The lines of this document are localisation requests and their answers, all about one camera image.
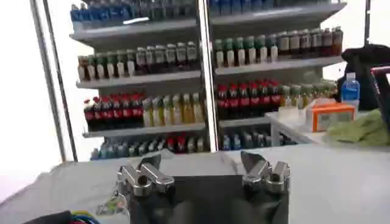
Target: white table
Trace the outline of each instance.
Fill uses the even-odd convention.
[[[386,223],[390,220],[390,153],[302,144],[250,150],[272,164],[291,167],[289,223]],[[42,175],[0,205],[0,223],[23,223],[64,210],[94,212],[109,197],[119,166],[139,158],[70,163]],[[170,175],[242,173],[239,152],[165,156],[161,171]],[[128,223],[118,214],[102,223]]]

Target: white shelf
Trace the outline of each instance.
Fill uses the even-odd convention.
[[[200,77],[200,71],[188,71],[188,72],[175,72],[175,73],[165,73],[165,74],[157,74],[157,75],[139,75],[139,76],[132,76],[129,78],[120,78],[120,79],[77,82],[76,86],[78,88],[96,89],[96,88],[107,88],[107,87],[114,87],[114,86],[127,86],[127,85],[157,83],[157,82],[166,82],[166,81],[175,81],[175,80],[195,79],[199,77]]]
[[[277,61],[273,63],[259,63],[253,65],[245,65],[231,68],[218,68],[217,75],[243,74],[250,72],[274,71],[282,69],[307,68],[315,66],[328,66],[343,62],[344,60],[338,57],[314,58],[314,59],[300,59],[300,60],[286,60]]]
[[[227,121],[219,122],[219,126],[222,128],[249,126],[249,125],[258,125],[258,124],[269,124],[268,117],[254,117],[254,118],[227,120]]]
[[[217,16],[211,19],[211,23],[213,25],[230,25],[248,22],[289,21],[291,19],[295,21],[312,21],[313,18],[321,22],[342,10],[346,5],[347,3],[319,4],[289,9],[263,10],[242,15]]]
[[[107,131],[90,131],[90,132],[84,133],[83,136],[84,136],[84,138],[95,138],[95,137],[120,137],[120,136],[152,135],[152,134],[182,132],[182,131],[201,131],[204,128],[205,128],[205,123],[195,123],[195,124],[172,125],[172,126],[163,126],[163,127],[128,128],[128,129],[107,130]]]

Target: bottle cap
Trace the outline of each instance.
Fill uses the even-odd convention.
[[[347,79],[355,79],[355,78],[356,78],[356,73],[354,72],[347,73]]]

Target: plastic bottle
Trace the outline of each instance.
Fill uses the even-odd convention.
[[[341,101],[354,106],[355,112],[357,112],[360,100],[360,84],[355,78],[355,73],[347,73],[347,78],[341,86]]]

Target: tissue box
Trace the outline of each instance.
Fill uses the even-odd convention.
[[[345,103],[313,105],[306,110],[305,125],[312,131],[326,131],[337,122],[352,121],[355,107]]]

